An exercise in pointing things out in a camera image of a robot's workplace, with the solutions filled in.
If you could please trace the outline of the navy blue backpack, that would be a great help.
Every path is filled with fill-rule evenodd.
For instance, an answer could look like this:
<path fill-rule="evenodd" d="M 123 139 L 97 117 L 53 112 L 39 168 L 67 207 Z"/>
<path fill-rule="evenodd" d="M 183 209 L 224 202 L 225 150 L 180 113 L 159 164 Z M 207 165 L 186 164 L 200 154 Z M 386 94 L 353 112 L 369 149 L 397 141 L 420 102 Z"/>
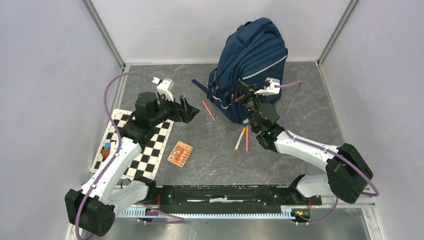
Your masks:
<path fill-rule="evenodd" d="M 269 18 L 248 21 L 227 38 L 207 84 L 196 79 L 192 83 L 231 122 L 247 124 L 247 111 L 236 102 L 237 82 L 262 85 L 266 78 L 282 81 L 288 53 L 280 31 Z"/>

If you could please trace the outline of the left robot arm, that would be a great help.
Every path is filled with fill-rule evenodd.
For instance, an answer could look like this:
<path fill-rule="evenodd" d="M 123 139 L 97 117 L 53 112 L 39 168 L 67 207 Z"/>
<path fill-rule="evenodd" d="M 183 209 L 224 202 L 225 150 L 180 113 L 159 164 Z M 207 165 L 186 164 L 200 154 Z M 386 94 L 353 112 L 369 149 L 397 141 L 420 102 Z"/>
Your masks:
<path fill-rule="evenodd" d="M 70 189 L 65 197 L 67 217 L 76 230 L 83 229 L 102 237 L 116 217 L 136 202 L 153 203 L 157 190 L 152 180 L 139 177 L 115 191 L 116 183 L 131 162 L 146 148 L 155 135 L 155 127 L 167 120 L 189 123 L 200 111 L 184 96 L 180 102 L 164 95 L 142 92 L 123 127 L 117 127 L 117 143 L 97 172 L 79 189 Z"/>

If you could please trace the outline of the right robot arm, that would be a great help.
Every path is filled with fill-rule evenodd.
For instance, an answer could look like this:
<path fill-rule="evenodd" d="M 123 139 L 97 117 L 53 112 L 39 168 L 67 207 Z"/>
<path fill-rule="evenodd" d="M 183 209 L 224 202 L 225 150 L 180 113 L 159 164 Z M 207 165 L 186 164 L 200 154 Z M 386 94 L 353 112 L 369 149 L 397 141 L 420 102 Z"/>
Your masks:
<path fill-rule="evenodd" d="M 263 98 L 277 95 L 287 87 L 274 78 L 267 78 L 262 85 L 238 80 L 235 101 L 245 106 L 250 130 L 264 149 L 296 157 L 323 171 L 318 175 L 300 175 L 291 184 L 289 199 L 302 204 L 309 197 L 333 195 L 354 204 L 361 195 L 379 196 L 371 168 L 353 145 L 328 145 L 294 134 L 286 125 L 288 115 L 284 125 L 278 124 L 276 107 L 263 102 Z"/>

